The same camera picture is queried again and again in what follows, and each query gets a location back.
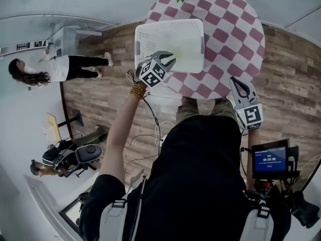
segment small display screen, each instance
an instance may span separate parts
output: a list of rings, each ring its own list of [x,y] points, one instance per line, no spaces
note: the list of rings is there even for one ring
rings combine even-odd
[[[256,172],[285,171],[285,165],[285,147],[270,148],[263,151],[255,152]]]
[[[57,50],[57,57],[60,57],[61,56],[61,49],[58,49]]]

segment white strap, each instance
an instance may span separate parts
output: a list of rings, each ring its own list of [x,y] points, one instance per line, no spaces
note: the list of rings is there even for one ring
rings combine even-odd
[[[100,241],[122,241],[122,235],[124,231],[125,219],[127,214],[127,196],[128,193],[135,182],[137,182],[141,175],[143,174],[144,169],[139,172],[136,176],[130,179],[130,185],[128,192],[123,196],[122,200],[116,200],[114,203],[108,205],[102,212],[100,218],[99,226],[99,240]],[[141,201],[139,201],[139,211],[138,218],[136,221],[133,239],[135,239],[138,220],[140,215]]]
[[[258,209],[250,211],[246,218],[240,241],[270,241],[274,222],[269,215],[267,218],[258,217]]]

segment white shirt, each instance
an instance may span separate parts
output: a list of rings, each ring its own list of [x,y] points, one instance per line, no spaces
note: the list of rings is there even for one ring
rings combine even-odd
[[[31,56],[25,65],[25,73],[48,72],[51,82],[65,81],[69,72],[68,55],[48,60],[45,51]]]

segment white sneaker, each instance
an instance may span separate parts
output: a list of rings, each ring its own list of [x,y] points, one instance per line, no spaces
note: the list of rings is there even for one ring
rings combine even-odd
[[[94,72],[97,72],[98,76],[95,78],[102,78],[103,74],[100,72],[98,67],[93,67],[92,68]]]
[[[97,73],[98,73],[97,78],[102,78],[103,74],[100,71],[98,71]]]
[[[108,60],[108,66],[113,66],[114,65],[114,61],[111,59],[111,54],[106,52],[104,54],[104,59]]]

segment woman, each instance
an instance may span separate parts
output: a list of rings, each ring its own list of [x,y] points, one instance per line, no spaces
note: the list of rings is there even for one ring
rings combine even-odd
[[[64,174],[55,171],[53,167],[45,166],[42,163],[37,162],[35,160],[31,160],[30,171],[35,176],[39,176],[39,177],[42,177],[45,175],[52,175],[52,176],[58,175],[59,177],[64,176]]]
[[[104,58],[85,56],[62,56],[49,59],[49,49],[32,56],[25,63],[15,59],[9,64],[9,73],[17,82],[23,82],[28,86],[43,86],[50,82],[61,82],[74,78],[101,78],[99,70],[83,70],[81,67],[113,66],[111,54],[106,52]]]

